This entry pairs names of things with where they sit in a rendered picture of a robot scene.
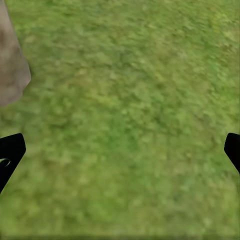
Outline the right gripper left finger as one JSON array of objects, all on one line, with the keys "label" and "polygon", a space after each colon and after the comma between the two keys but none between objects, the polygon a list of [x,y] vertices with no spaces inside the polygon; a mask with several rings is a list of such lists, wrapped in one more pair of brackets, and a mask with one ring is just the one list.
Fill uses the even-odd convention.
[{"label": "right gripper left finger", "polygon": [[22,133],[0,138],[0,193],[25,153],[26,144]]}]

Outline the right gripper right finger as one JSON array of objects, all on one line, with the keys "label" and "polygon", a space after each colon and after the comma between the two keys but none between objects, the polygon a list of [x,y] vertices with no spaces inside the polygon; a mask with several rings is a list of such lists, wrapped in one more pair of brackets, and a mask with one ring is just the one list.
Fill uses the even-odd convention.
[{"label": "right gripper right finger", "polygon": [[224,151],[240,173],[240,135],[231,132],[228,133]]}]

